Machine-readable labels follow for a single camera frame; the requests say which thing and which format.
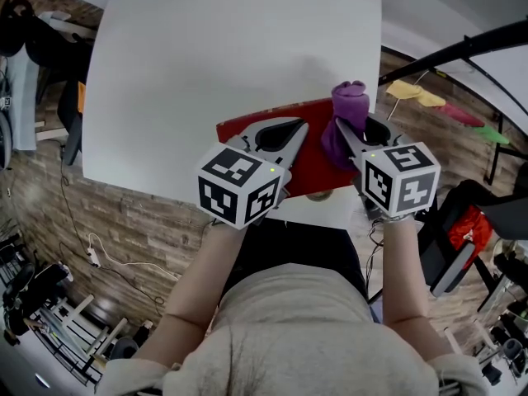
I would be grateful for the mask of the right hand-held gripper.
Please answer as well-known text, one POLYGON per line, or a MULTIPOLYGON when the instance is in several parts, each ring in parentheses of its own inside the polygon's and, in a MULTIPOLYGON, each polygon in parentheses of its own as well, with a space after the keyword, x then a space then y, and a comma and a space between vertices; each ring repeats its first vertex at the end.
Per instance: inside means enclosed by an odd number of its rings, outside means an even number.
POLYGON ((364 143, 339 117, 334 126, 335 163, 358 168, 358 193, 369 220, 413 215, 431 207, 441 165, 423 142, 409 144, 408 135, 375 113, 365 123, 367 142, 375 145, 364 143))

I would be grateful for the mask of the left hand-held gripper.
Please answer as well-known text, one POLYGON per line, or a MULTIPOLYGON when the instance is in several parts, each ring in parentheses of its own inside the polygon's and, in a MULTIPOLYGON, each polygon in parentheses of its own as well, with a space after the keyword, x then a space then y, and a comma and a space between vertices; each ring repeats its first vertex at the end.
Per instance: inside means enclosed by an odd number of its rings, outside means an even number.
POLYGON ((276 117, 240 134, 256 153, 214 144, 196 167, 198 208, 238 230, 266 216, 289 196, 290 168, 308 132, 299 117, 276 117))

